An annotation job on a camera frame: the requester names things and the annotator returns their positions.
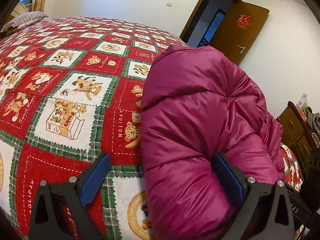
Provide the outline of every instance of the pillow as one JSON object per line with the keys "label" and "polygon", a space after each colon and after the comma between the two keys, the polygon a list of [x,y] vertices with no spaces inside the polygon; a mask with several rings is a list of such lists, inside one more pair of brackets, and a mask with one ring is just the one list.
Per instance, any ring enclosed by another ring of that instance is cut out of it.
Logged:
{"label": "pillow", "polygon": [[1,33],[5,33],[5,35],[13,34],[34,23],[42,21],[46,17],[48,16],[40,11],[21,14],[5,24],[1,30]]}

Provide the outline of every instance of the screw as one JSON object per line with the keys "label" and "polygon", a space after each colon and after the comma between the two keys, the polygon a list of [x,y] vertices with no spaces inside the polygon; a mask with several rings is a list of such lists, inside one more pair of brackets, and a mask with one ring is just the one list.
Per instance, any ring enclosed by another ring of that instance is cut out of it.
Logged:
{"label": "screw", "polygon": [[247,178],[247,181],[251,184],[255,183],[256,182],[256,179],[254,177],[248,177]]}
{"label": "screw", "polygon": [[278,180],[278,185],[280,186],[280,187],[283,187],[284,186],[284,182],[282,181],[282,180]]}
{"label": "screw", "polygon": [[45,186],[45,185],[47,185],[47,181],[46,181],[45,179],[44,179],[44,180],[41,180],[40,186],[43,187],[43,186]]}
{"label": "screw", "polygon": [[72,176],[69,178],[69,182],[70,183],[75,183],[77,181],[77,177],[76,176]]}

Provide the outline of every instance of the down jacket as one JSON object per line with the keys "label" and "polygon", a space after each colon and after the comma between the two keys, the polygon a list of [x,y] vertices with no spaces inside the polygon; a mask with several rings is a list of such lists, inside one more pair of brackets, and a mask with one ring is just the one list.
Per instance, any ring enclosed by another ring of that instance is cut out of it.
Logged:
{"label": "down jacket", "polygon": [[156,240],[213,240],[234,215],[210,159],[258,182],[284,179],[282,126],[259,87],[221,52],[172,45],[144,85],[141,151]]}

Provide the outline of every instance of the bed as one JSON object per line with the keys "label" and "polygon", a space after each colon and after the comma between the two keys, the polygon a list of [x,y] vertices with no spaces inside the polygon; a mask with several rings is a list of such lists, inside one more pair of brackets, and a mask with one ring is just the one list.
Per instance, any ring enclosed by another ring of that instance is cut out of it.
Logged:
{"label": "bed", "polygon": [[157,28],[88,17],[42,21],[0,40],[0,206],[22,239],[39,182],[78,176],[101,151],[113,166],[90,215],[108,239],[154,239],[140,107],[152,61],[172,44],[187,46]]}

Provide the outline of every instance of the open door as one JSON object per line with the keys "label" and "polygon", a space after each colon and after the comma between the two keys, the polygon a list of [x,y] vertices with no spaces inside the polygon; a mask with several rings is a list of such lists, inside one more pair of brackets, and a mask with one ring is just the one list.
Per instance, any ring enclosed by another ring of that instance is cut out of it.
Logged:
{"label": "open door", "polygon": [[217,28],[210,46],[239,65],[261,31],[268,14],[268,9],[251,3],[234,3]]}

